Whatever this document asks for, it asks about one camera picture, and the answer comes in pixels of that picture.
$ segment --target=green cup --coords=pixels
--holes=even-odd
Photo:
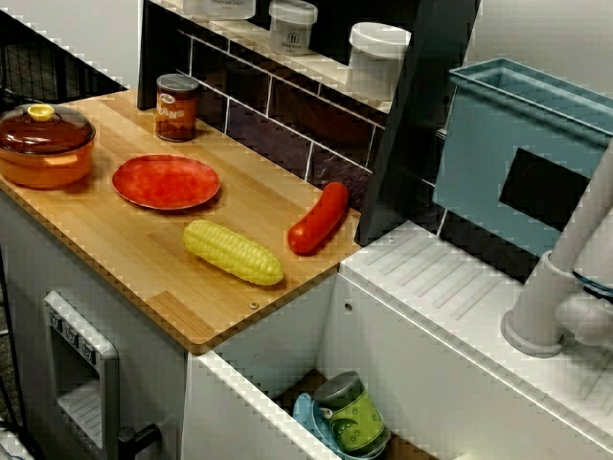
[[[341,374],[317,389],[314,395],[340,448],[351,456],[380,449],[389,430],[354,371]]]

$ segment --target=can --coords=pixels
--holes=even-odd
[[[350,371],[320,386],[314,400],[340,448],[351,456],[383,449],[390,430],[356,372]]]
[[[158,137],[172,142],[191,141],[195,137],[198,87],[198,81],[187,75],[167,74],[157,79]]]

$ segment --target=dark shelf frame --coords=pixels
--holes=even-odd
[[[444,127],[481,0],[420,0],[412,41],[376,155],[355,242],[365,246],[409,219],[436,131]],[[137,106],[155,107],[155,81],[177,68],[177,29],[189,21],[144,0]]]

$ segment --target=white jar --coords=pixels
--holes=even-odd
[[[273,0],[268,12],[272,17],[270,48],[284,55],[308,53],[310,31],[317,22],[317,8],[301,0]]]
[[[256,0],[183,0],[183,12],[213,20],[249,19],[256,15]]]
[[[398,27],[360,22],[352,27],[347,89],[377,101],[391,101],[411,33]]]

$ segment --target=white countertop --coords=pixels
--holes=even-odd
[[[613,453],[613,353],[577,343],[548,359],[515,350],[500,321],[520,283],[412,222],[350,256],[340,271]]]

